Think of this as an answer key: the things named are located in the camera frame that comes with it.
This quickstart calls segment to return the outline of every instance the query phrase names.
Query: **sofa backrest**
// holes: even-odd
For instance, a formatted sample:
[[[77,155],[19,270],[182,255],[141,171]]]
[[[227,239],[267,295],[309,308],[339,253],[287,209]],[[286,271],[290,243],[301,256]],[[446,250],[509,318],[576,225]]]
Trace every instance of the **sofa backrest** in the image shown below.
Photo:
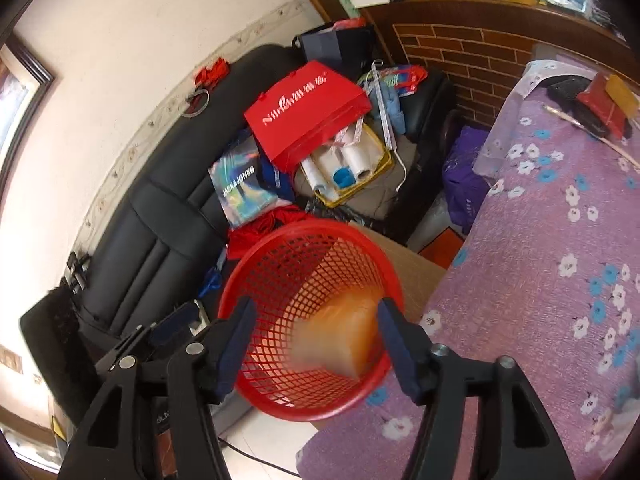
[[[301,64],[292,48],[257,47],[231,65],[203,113],[169,130],[121,200],[92,254],[89,286],[74,298],[91,343],[106,351],[194,298],[228,231],[208,169],[258,95]]]

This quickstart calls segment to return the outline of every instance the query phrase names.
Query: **purple plastic bag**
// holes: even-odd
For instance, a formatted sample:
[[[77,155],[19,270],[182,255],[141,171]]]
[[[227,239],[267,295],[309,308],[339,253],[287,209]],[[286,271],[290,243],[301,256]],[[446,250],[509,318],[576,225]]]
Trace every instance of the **purple plastic bag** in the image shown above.
[[[489,191],[484,178],[473,171],[480,148],[488,135],[489,132],[485,130],[464,126],[442,167],[449,217],[455,225],[462,227],[464,234],[471,231],[482,201]]]

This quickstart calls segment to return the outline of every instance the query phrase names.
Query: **yellow sponge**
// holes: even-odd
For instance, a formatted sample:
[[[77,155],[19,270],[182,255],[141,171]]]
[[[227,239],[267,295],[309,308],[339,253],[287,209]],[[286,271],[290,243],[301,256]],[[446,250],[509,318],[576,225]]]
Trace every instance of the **yellow sponge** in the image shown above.
[[[638,115],[638,99],[617,75],[611,75],[605,87],[609,97],[625,113],[627,119],[633,119]]]

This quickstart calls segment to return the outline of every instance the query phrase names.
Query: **picture frame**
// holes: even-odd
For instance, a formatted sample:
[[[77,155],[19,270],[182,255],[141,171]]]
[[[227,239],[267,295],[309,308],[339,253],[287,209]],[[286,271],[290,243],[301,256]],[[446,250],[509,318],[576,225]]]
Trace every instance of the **picture frame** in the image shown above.
[[[20,144],[53,80],[11,34],[0,48],[0,202]]]

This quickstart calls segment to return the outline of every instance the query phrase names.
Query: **basket rim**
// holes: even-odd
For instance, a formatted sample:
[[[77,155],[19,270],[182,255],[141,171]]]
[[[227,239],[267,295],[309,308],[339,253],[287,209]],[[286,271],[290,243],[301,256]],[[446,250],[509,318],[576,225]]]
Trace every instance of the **basket rim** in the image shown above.
[[[227,319],[231,315],[235,307],[235,302],[232,302],[231,290],[235,290],[237,283],[245,279],[248,274],[248,269],[250,268],[249,265],[259,254],[264,252],[265,246],[273,244],[275,240],[279,240],[285,235],[287,237],[294,237],[296,235],[309,234],[309,232],[324,232],[347,239],[359,245],[378,267],[378,272],[380,273],[380,278],[382,279],[385,289],[385,295],[393,298],[398,305],[398,309],[404,312],[404,298],[400,281],[396,275],[396,270],[393,268],[393,265],[382,248],[367,237],[366,234],[348,224],[329,219],[311,219],[294,222],[276,229],[255,244],[247,254],[242,257],[226,282],[222,297],[220,298],[218,318]],[[238,374],[238,378],[236,379],[236,387],[253,406],[269,415],[294,422],[311,422],[338,415],[356,405],[361,400],[364,400],[384,380],[390,368],[391,359],[385,350],[376,365],[360,379],[359,383],[352,388],[348,394],[322,408],[292,408],[268,400],[263,394],[258,393],[257,390],[250,385],[249,380],[241,373]]]

